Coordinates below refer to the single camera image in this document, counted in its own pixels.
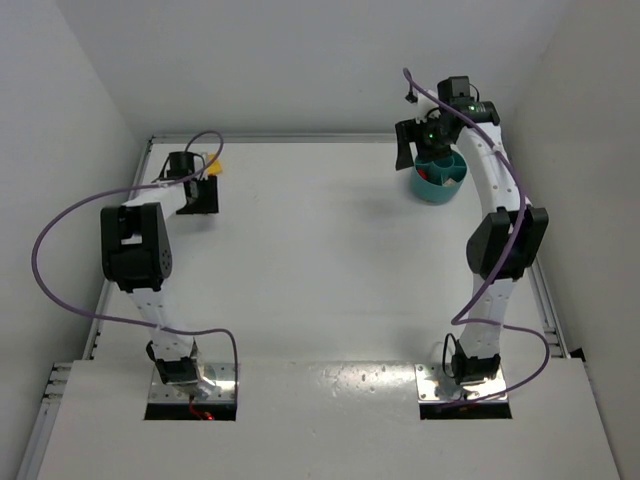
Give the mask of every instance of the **teal container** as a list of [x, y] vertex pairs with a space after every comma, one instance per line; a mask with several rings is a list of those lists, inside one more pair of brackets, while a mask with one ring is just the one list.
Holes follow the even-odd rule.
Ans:
[[[426, 180], [419, 171], [426, 174]], [[466, 176], [467, 164], [458, 153], [428, 163], [416, 158], [411, 170], [411, 191], [421, 200], [442, 205], [458, 193]]]

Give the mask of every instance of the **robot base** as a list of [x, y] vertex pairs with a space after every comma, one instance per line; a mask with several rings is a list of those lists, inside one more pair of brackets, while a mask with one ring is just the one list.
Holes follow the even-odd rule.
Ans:
[[415, 372], [422, 420], [511, 418], [507, 394], [464, 404], [464, 400], [504, 390], [506, 383], [502, 368], [496, 378], [469, 385], [456, 385], [453, 379], [444, 375], [440, 365], [417, 364]]
[[[235, 421], [233, 363], [207, 363], [204, 365], [204, 373], [210, 380], [211, 393], [208, 396], [194, 398], [193, 409], [201, 413], [209, 413], [213, 420]], [[155, 368], [144, 418], [145, 420], [202, 420], [191, 411], [188, 395], [171, 385], [163, 384]]]

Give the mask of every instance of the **yellow object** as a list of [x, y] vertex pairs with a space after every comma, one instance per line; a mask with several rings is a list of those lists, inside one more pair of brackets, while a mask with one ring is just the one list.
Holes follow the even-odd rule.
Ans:
[[[213, 160], [215, 158], [215, 154], [211, 154], [209, 155], [209, 161]], [[220, 159], [216, 159], [215, 162], [213, 162], [211, 164], [211, 166], [209, 168], [207, 168], [207, 176], [208, 177], [214, 177], [216, 175], [219, 175], [222, 173], [222, 165], [220, 165]]]

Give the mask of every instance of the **gray wall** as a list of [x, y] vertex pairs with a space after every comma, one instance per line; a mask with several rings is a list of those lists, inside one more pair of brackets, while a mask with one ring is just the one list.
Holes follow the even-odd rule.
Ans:
[[[51, 0], [0, 2], [0, 479], [14, 478], [54, 361], [82, 353], [88, 327], [31, 277], [44, 224], [76, 199], [131, 182], [140, 151]], [[52, 232], [46, 279], [83, 307], [100, 287], [97, 206]]]
[[549, 209], [541, 256], [628, 479], [640, 478], [639, 22], [637, 0], [574, 2], [509, 135]]
[[472, 76], [508, 116], [568, 0], [58, 0], [142, 136], [392, 131], [401, 69]]

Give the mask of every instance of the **purple cable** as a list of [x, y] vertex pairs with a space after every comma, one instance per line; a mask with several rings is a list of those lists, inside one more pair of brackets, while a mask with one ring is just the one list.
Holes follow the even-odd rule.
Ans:
[[[415, 88], [422, 95], [424, 95], [429, 100], [431, 100], [436, 105], [438, 105], [438, 107], [440, 107], [443, 110], [446, 110], [446, 111], [452, 113], [453, 115], [458, 117], [460, 120], [462, 120], [464, 123], [466, 123], [467, 126], [469, 126], [470, 128], [473, 128], [478, 133], [480, 138], [482, 138], [482, 140], [484, 140], [484, 142], [490, 148], [494, 149], [496, 158], [500, 161], [500, 163], [502, 163], [502, 165], [504, 165], [504, 167], [509, 172], [509, 175], [511, 175], [511, 177], [513, 178], [513, 181], [516, 184], [516, 187], [518, 187], [518, 195], [520, 197], [520, 207], [518, 209], [518, 215], [516, 217], [516, 221], [515, 221], [515, 223], [513, 225], [513, 231], [511, 233], [511, 235], [509, 236], [509, 240], [507, 241], [507, 244], [504, 246], [504, 249], [502, 250], [502, 253], [500, 254], [500, 257], [498, 258], [498, 261], [496, 262], [495, 266], [493, 267], [493, 270], [491, 270], [491, 273], [486, 278], [486, 280], [484, 281], [482, 286], [478, 289], [478, 291], [475, 293], [475, 295], [473, 295], [473, 297], [471, 297], [471, 300], [469, 300], [469, 302], [467, 302], [467, 304], [464, 307], [462, 307], [462, 309], [458, 312], [458, 314], [455, 317], [453, 317], [453, 319], [451, 320], [451, 324], [452, 325], [456, 325], [456, 326], [465, 325], [465, 324], [468, 324], [468, 323], [484, 323], [484, 324], [487, 324], [487, 325], [500, 326], [501, 324], [499, 322], [495, 322], [493, 320], [485, 320], [485, 319], [479, 319], [479, 318], [469, 318], [469, 319], [463, 320], [462, 317], [464, 317], [467, 313], [469, 313], [471, 311], [471, 309], [473, 308], [473, 306], [476, 303], [478, 303], [478, 300], [480, 300], [480, 298], [482, 298], [482, 295], [484, 295], [484, 293], [487, 291], [487, 289], [495, 281], [495, 279], [498, 276], [498, 274], [500, 273], [500, 270], [502, 269], [504, 263], [507, 261], [507, 257], [509, 256], [509, 253], [511, 252], [511, 249], [513, 248], [513, 245], [516, 242], [516, 239], [518, 237], [518, 233], [520, 232], [520, 228], [522, 227], [522, 223], [524, 221], [524, 214], [525, 214], [525, 209], [526, 209], [526, 196], [524, 194], [524, 189], [522, 188], [522, 184], [521, 184], [521, 182], [520, 182], [520, 180], [518, 178], [518, 175], [515, 172], [513, 166], [509, 163], [509, 161], [504, 156], [504, 154], [500, 151], [500, 149], [496, 149], [495, 142], [491, 139], [491, 137], [487, 134], [487, 132], [485, 132], [482, 129], [482, 127], [480, 125], [478, 125], [476, 122], [471, 120], [466, 115], [464, 115], [464, 114], [460, 113], [459, 111], [457, 111], [455, 108], [453, 108], [453, 107], [447, 105], [446, 103], [440, 101], [439, 98], [435, 97], [434, 95], [431, 95], [427, 90], [425, 90], [420, 85], [418, 85], [413, 80], [413, 77], [411, 76], [411, 72], [409, 71], [408, 68], [404, 68], [402, 70], [402, 72], [404, 73], [404, 77], [409, 82], [409, 85], [411, 85], [413, 88]], [[528, 333], [528, 334], [531, 334], [531, 335], [535, 335], [540, 340], [542, 340], [542, 343], [544, 344], [544, 347], [545, 347], [545, 357], [544, 357], [544, 361], [542, 362], [540, 367], [534, 373], [532, 373], [531, 375], [526, 377], [524, 380], [521, 380], [520, 382], [518, 382], [518, 383], [516, 383], [516, 384], [514, 384], [514, 385], [512, 385], [510, 387], [507, 387], [503, 391], [496, 392], [496, 393], [491, 394], [491, 395], [485, 395], [485, 396], [479, 397], [479, 398], [474, 398], [472, 400], [451, 402], [451, 403], [445, 404], [446, 407], [458, 406], [458, 405], [464, 406], [466, 404], [476, 403], [476, 402], [479, 402], [481, 400], [486, 400], [486, 399], [493, 398], [493, 397], [496, 397], [496, 396], [502, 396], [502, 395], [504, 395], [506, 393], [509, 393], [509, 392], [515, 390], [516, 388], [520, 388], [523, 385], [526, 385], [527, 383], [531, 382], [538, 375], [540, 375], [542, 373], [542, 371], [546, 368], [547, 364], [549, 363], [549, 359], [551, 358], [551, 348], [549, 347], [549, 343], [547, 342], [546, 338], [544, 338], [544, 335], [542, 335], [542, 334], [540, 334], [540, 333], [538, 333], [535, 330], [532, 330], [530, 328], [516, 327], [514, 325], [508, 325], [506, 323], [502, 324], [502, 326], [506, 330], [514, 330], [514, 331], [517, 331], [517, 332]]]
[[[96, 193], [94, 195], [91, 195], [83, 200], [80, 200], [74, 203], [73, 205], [65, 208], [62, 212], [56, 215], [53, 218], [53, 220], [51, 220], [38, 234], [38, 237], [36, 238], [36, 241], [33, 244], [33, 249], [31, 250], [31, 271], [33, 272], [33, 277], [35, 278], [36, 283], [38, 284], [40, 289], [44, 292], [44, 294], [47, 297], [49, 297], [59, 307], [62, 307], [65, 310], [68, 310], [69, 312], [75, 313], [76, 315], [80, 315], [82, 317], [87, 317], [90, 319], [95, 318], [98, 320], [107, 320], [110, 322], [126, 323], [128, 325], [138, 325], [140, 327], [158, 328], [158, 325], [156, 325], [155, 323], [145, 322], [144, 320], [134, 320], [132, 318], [116, 317], [113, 315], [103, 315], [101, 313], [95, 313], [90, 310], [85, 310], [83, 308], [74, 307], [73, 305], [68, 304], [67, 302], [62, 300], [60, 297], [58, 297], [55, 293], [53, 293], [51, 289], [44, 283], [44, 280], [42, 279], [42, 275], [40, 274], [40, 269], [38, 267], [38, 254], [40, 252], [40, 247], [42, 246], [42, 241], [44, 240], [44, 237], [46, 237], [46, 235], [49, 233], [49, 231], [64, 217], [66, 217], [71, 212], [73, 212], [74, 210], [80, 208], [81, 206], [87, 203], [93, 202], [94, 200], [98, 200], [100, 198], [108, 197], [110, 195], [116, 195], [118, 193], [131, 193], [131, 192], [136, 192], [140, 190], [152, 190], [154, 188], [171, 187], [174, 185], [178, 185], [180, 183], [186, 183], [189, 180], [192, 180], [197, 176], [199, 176], [201, 173], [206, 171], [218, 159], [218, 157], [222, 153], [222, 149], [224, 148], [224, 138], [222, 137], [222, 134], [220, 134], [215, 130], [206, 130], [204, 132], [200, 132], [189, 141], [189, 143], [184, 149], [184, 151], [187, 152], [189, 150], [189, 147], [193, 144], [194, 141], [208, 134], [213, 134], [218, 137], [219, 139], [218, 150], [216, 151], [213, 158], [195, 173], [192, 173], [191, 175], [180, 178], [174, 182], [166, 183], [164, 185], [162, 184], [136, 185], [133, 187], [115, 188], [113, 190], [107, 190], [106, 192]], [[238, 399], [238, 347], [236, 345], [235, 337], [229, 330], [227, 330], [226, 328], [208, 328], [205, 330], [189, 331], [189, 330], [178, 330], [170, 327], [163, 327], [161, 330], [168, 333], [174, 333], [176, 335], [187, 335], [187, 336], [194, 336], [194, 337], [197, 337], [200, 335], [208, 335], [211, 333], [224, 333], [225, 335], [227, 335], [231, 340], [231, 346], [233, 348], [234, 363], [236, 367], [235, 368], [235, 376], [236, 376], [235, 399], [237, 402], [237, 399]]]

